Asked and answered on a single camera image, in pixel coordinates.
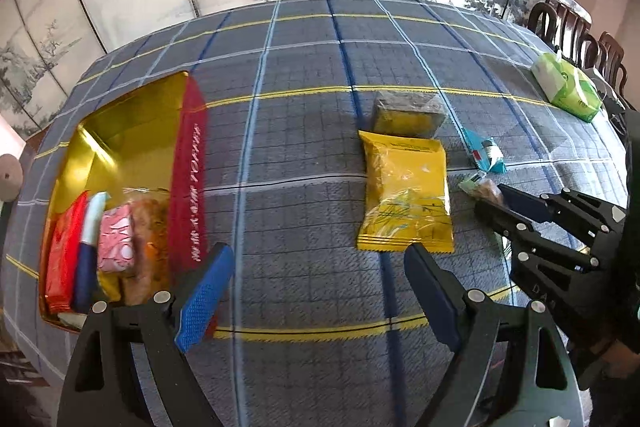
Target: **screw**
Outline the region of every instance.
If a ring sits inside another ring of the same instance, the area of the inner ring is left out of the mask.
[[[107,303],[105,301],[97,301],[93,306],[91,306],[91,309],[94,313],[102,313],[107,309]]]
[[[546,306],[540,301],[531,301],[531,309],[536,313],[544,313]]]
[[[154,301],[157,302],[158,304],[164,304],[170,298],[171,298],[171,293],[169,293],[167,290],[159,291],[154,295]]]
[[[484,292],[481,292],[480,290],[469,290],[466,293],[466,296],[469,297],[469,300],[472,300],[473,302],[484,301]]]

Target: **pink snack package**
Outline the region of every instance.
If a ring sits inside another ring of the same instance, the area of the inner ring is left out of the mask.
[[[123,204],[102,214],[98,242],[98,269],[123,272],[133,268],[131,207]]]

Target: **plaid tablecloth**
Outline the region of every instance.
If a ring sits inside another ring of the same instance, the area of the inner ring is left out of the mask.
[[[624,150],[606,117],[551,107],[529,71],[545,45],[526,29],[412,0],[283,0],[213,14],[98,60],[52,123],[6,238],[4,318],[59,385],[75,336],[38,316],[38,249],[65,145],[86,115],[124,92],[189,70],[209,107],[210,242],[236,252],[215,338],[189,354],[226,425],[413,425],[450,354],[436,343],[404,277],[401,253],[358,251],[367,128],[379,90],[438,92],[452,115],[446,148],[455,254],[436,256],[468,287],[524,304],[508,261],[457,189],[472,165],[460,126],[495,138],[534,194],[578,188],[626,205]],[[557,227],[546,237],[573,247]],[[168,420],[142,349],[152,416]]]

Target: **blue gripper pad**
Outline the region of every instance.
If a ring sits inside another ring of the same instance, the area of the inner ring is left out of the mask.
[[[235,266],[234,252],[225,245],[183,304],[174,339],[181,352],[202,340]]]
[[[404,273],[436,339],[441,344],[447,344],[455,353],[462,346],[459,318],[464,310],[464,288],[452,273],[438,267],[422,245],[415,243],[404,251]],[[438,279],[444,279],[443,283],[448,283],[451,289],[460,293],[457,306],[447,296]]]

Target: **yellow package in box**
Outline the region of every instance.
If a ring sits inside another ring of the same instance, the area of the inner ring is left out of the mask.
[[[422,243],[453,252],[447,158],[439,140],[360,131],[367,160],[367,200],[360,250],[402,251]]]

